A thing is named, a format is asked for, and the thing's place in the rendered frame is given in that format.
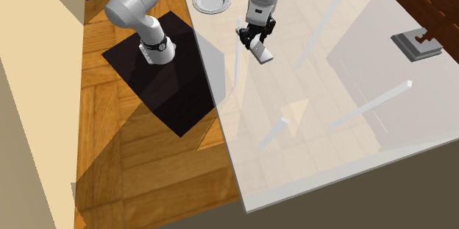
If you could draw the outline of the dark brown wooden cabinet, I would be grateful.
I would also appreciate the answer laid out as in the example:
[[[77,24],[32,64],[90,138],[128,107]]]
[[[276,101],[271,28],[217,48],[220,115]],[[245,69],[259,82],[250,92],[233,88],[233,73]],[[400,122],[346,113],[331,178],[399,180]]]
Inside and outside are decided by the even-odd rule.
[[[421,26],[419,31],[404,35],[420,50],[415,56],[444,49],[459,64],[459,0],[396,1]]]

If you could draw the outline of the black robot stand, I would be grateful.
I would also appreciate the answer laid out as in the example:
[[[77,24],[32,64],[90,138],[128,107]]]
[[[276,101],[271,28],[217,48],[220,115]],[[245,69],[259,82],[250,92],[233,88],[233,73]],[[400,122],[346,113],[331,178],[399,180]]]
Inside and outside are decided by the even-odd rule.
[[[193,28],[172,11],[159,22],[177,45],[171,62],[148,64],[136,33],[102,56],[147,108],[182,137],[215,105]]]

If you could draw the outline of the grey stepped flat block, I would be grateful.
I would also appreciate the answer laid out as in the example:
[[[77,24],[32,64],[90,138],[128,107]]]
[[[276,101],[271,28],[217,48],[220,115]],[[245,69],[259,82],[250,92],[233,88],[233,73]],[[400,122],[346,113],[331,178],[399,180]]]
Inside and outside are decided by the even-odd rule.
[[[404,53],[410,62],[423,60],[428,57],[436,56],[441,53],[443,46],[435,39],[423,40],[419,42],[427,30],[424,27],[402,32],[391,36],[391,40]]]

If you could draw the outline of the glass table with white legs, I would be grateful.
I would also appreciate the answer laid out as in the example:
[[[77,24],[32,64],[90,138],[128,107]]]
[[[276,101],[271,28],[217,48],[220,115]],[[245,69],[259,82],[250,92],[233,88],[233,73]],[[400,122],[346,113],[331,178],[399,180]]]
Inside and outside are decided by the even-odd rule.
[[[392,36],[418,24],[396,0],[279,0],[264,64],[230,1],[186,4],[247,212],[459,139],[459,63],[407,59]]]

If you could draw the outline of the grey flat rectangular slab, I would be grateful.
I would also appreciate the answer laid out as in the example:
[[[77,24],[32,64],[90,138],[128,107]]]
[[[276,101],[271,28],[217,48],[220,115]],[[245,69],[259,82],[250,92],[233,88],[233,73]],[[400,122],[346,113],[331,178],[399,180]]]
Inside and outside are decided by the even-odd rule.
[[[263,35],[263,31],[255,35],[253,39],[250,40],[248,47],[246,47],[245,43],[243,43],[243,47],[252,53],[252,55],[257,59],[259,64],[264,64],[273,60],[273,55],[266,48],[264,43],[260,40],[261,35]]]

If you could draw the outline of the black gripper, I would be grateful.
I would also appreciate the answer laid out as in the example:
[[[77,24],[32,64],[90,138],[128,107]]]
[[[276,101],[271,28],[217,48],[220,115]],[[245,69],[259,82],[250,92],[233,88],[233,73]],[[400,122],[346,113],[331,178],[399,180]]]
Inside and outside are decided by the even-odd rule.
[[[260,35],[260,42],[263,43],[264,40],[273,32],[275,24],[276,21],[272,17],[269,17],[264,27],[248,24],[246,28],[239,29],[241,43],[246,47],[246,49],[250,49],[250,44],[256,35]]]

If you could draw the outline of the grey round plate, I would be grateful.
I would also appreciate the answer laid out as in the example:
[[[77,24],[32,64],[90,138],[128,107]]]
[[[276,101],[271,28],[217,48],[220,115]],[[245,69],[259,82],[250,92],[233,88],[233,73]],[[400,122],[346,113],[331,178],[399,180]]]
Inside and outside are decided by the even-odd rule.
[[[215,15],[224,12],[231,0],[192,0],[192,5],[200,13]]]

